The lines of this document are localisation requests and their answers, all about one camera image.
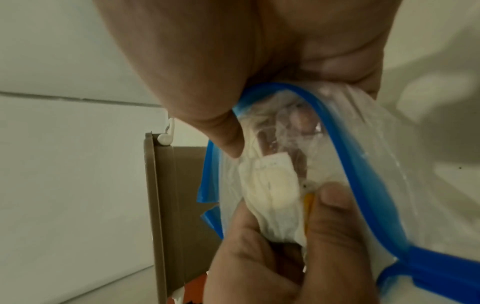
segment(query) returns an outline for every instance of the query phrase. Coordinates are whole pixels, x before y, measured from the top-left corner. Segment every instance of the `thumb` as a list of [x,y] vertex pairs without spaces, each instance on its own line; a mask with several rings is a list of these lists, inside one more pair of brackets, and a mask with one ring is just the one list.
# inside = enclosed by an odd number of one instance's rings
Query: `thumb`
[[348,188],[326,183],[308,219],[307,271],[300,302],[377,303],[370,259]]
[[244,133],[233,111],[230,110],[208,120],[185,120],[185,122],[207,135],[214,144],[230,157],[238,158],[242,154],[245,144]]

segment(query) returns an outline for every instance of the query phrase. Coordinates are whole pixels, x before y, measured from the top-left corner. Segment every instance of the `human hand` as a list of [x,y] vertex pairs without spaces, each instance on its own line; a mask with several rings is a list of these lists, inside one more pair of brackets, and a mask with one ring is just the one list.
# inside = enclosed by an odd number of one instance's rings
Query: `human hand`
[[241,203],[210,267],[205,304],[378,303],[350,191],[327,183],[315,194],[307,231],[306,273],[300,248],[269,244]]
[[326,80],[380,88],[401,0],[95,0],[110,32],[168,111],[238,157],[231,111],[244,87]]

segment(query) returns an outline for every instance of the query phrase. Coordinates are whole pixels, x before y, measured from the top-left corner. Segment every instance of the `plastic bag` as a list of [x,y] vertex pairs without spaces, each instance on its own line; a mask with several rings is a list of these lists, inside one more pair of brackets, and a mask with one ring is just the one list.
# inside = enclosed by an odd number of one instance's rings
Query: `plastic bag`
[[261,84],[234,111],[243,154],[233,160],[209,143],[198,197],[219,202],[224,232],[244,197],[267,238],[305,246],[308,194],[348,182],[370,233],[374,275],[393,263],[378,275],[380,288],[410,275],[421,288],[479,302],[479,231],[430,193],[414,131],[367,94],[331,83]]

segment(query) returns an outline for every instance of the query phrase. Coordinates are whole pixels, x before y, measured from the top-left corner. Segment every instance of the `white plastic hook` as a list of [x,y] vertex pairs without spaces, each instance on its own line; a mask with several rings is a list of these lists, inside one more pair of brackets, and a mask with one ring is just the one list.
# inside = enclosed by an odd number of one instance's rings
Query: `white plastic hook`
[[165,128],[165,133],[157,137],[158,143],[162,146],[169,146],[174,142],[175,120],[173,117],[168,117],[168,126]]

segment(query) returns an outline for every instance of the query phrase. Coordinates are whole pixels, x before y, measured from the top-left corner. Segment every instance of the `cardboard box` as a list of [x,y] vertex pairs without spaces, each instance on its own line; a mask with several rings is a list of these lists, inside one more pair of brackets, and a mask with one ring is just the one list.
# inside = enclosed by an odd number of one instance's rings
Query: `cardboard box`
[[145,169],[158,302],[205,273],[221,242],[200,216],[215,204],[197,203],[205,147],[161,146],[144,140]]

